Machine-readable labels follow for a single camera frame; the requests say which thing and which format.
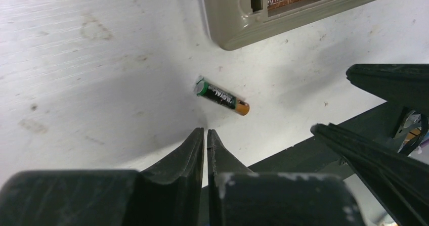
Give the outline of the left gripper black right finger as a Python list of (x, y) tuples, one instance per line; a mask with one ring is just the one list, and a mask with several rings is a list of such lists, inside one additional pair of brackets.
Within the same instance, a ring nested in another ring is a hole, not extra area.
[(357, 201), (333, 174), (253, 172), (207, 133), (210, 225), (364, 225)]

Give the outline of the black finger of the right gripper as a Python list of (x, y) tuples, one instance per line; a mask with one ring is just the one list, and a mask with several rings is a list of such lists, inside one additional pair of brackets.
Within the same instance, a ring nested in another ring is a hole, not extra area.
[(334, 124), (311, 133), (339, 154), (398, 225), (428, 225), (428, 165)]
[(428, 64), (355, 64), (346, 76), (351, 84), (379, 98), (428, 112)]

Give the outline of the orange black AAA battery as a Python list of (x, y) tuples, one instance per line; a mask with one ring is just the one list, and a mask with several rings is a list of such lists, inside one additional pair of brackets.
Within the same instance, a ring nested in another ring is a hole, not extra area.
[(241, 116), (247, 115), (250, 111), (250, 105), (246, 101), (206, 80), (204, 77), (196, 82), (194, 92), (197, 96), (210, 100)]

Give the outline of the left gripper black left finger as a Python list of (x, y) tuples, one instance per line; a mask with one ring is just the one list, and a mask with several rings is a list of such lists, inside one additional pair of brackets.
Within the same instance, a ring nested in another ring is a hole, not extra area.
[(143, 171), (29, 170), (1, 189), (1, 225), (197, 225), (204, 130)]

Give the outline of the beige remote control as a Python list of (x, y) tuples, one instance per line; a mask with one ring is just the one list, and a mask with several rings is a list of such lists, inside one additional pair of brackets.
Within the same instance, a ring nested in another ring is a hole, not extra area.
[(209, 36), (233, 51), (375, 0), (203, 0)]

